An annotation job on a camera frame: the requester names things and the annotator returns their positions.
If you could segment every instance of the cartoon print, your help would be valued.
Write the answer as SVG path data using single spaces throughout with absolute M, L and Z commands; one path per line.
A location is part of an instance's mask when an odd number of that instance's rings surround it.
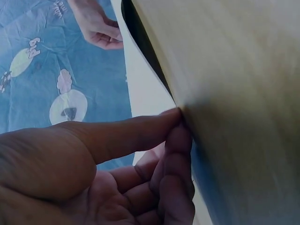
M 67 93 L 71 90 L 72 79 L 69 71 L 62 69 L 57 79 L 57 89 L 60 90 L 61 94 Z
M 7 87 L 10 84 L 11 78 L 17 77 L 20 74 L 22 74 L 29 67 L 33 58 L 41 53 L 41 50 L 36 50 L 37 43 L 39 43 L 40 41 L 41 39 L 39 37 L 31 40 L 29 42 L 30 48 L 22 49 L 14 57 L 13 61 L 10 64 L 9 72 L 5 72 L 1 78 L 1 93 L 3 93 L 5 91 L 5 87 Z
M 17 77 L 22 74 L 29 67 L 33 58 L 41 53 L 41 50 L 36 50 L 38 46 L 37 43 L 40 41 L 41 39 L 39 37 L 31 40 L 29 42 L 30 48 L 22 49 L 14 57 L 9 69 L 12 77 Z
M 57 89 L 61 94 L 50 107 L 51 124 L 65 121 L 82 122 L 88 109 L 88 100 L 80 91 L 72 89 L 72 77 L 66 69 L 60 71 Z
M 9 85 L 11 79 L 11 72 L 5 72 L 1 77 L 0 81 L 0 91 L 3 93 L 5 91 L 5 87 Z

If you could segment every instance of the finger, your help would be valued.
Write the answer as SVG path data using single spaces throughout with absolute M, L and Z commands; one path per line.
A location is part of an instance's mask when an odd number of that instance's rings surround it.
M 53 128 L 63 128 L 72 133 L 86 146 L 95 163 L 100 164 L 158 146 L 180 120 L 180 110 L 173 109 L 159 116 L 115 123 L 66 122 Z
M 190 159 L 192 136 L 189 130 L 181 124 L 172 130 L 165 143 L 166 154 L 180 153 Z
M 164 225 L 192 225 L 195 206 L 186 187 L 177 176 L 165 176 L 160 184 L 159 210 L 164 214 Z
M 157 208 L 158 198 L 149 189 L 149 183 L 143 183 L 128 190 L 124 196 L 128 200 L 129 211 L 134 216 Z
M 93 43 L 95 46 L 103 48 L 105 50 L 115 50 L 115 49 L 122 49 L 124 47 L 123 42 L 116 42 L 109 40 L 98 40 L 97 42 Z
M 117 182 L 120 193 L 148 182 L 164 151 L 161 145 L 147 151 L 135 166 L 126 166 L 110 171 Z
M 113 23 L 112 25 L 104 24 L 103 26 L 101 26 L 100 30 L 97 30 L 97 32 L 106 34 L 107 36 L 110 36 L 111 38 L 117 39 L 119 41 L 123 41 L 121 31 L 118 26 L 115 26 L 115 23 Z
M 153 176 L 150 181 L 150 188 L 153 192 L 159 195 L 159 185 L 162 178 L 165 175 L 165 159 L 171 153 L 181 153 L 184 154 L 186 158 L 190 157 L 190 150 L 191 150 L 191 135 L 189 131 L 183 127 L 178 126 L 175 127 L 172 132 L 167 137 L 165 143 L 165 155 L 159 161 Z
M 186 187 L 190 200 L 194 198 L 195 187 L 192 181 L 191 163 L 182 154 L 174 153 L 166 157 L 165 175 L 179 177 Z
M 162 221 L 160 220 L 156 210 L 152 210 L 146 212 L 138 217 L 135 218 L 137 224 L 140 225 L 161 225 Z

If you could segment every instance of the beige surface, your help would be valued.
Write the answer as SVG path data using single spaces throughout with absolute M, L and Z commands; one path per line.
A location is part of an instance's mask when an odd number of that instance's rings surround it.
M 121 13 L 121 0 L 111 0 L 116 13 L 119 27 L 124 40 L 124 53 L 127 71 L 127 82 L 132 115 L 156 115 L 165 110 L 175 107 L 175 103 L 166 91 L 157 75 L 150 68 L 140 50 L 133 42 Z M 143 153 L 137 153 L 134 158 L 134 164 L 141 158 Z M 196 187 L 195 199 L 196 217 L 194 225 L 199 225 L 200 212 L 205 212 L 205 219 L 210 221 L 207 208 L 203 202 L 198 188 Z
M 215 224 L 300 224 L 300 1 L 133 2 L 211 161 Z

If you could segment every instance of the palm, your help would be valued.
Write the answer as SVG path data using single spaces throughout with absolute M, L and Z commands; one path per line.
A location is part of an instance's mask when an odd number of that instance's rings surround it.
M 76 224 L 135 224 L 128 199 L 109 172 L 97 172 L 90 188 L 62 206 Z
M 160 224 L 159 198 L 155 193 L 162 169 L 157 166 L 162 147 L 148 151 L 136 167 L 97 171 L 92 185 L 63 204 L 63 211 L 77 224 Z

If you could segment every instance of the cartoon pattern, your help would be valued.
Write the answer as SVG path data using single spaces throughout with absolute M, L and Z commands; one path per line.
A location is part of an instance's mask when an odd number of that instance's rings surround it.
M 110 0 L 100 0 L 114 19 Z M 0 1 L 0 133 L 131 117 L 124 52 L 82 37 L 66 0 Z M 99 166 L 132 164 L 133 156 Z

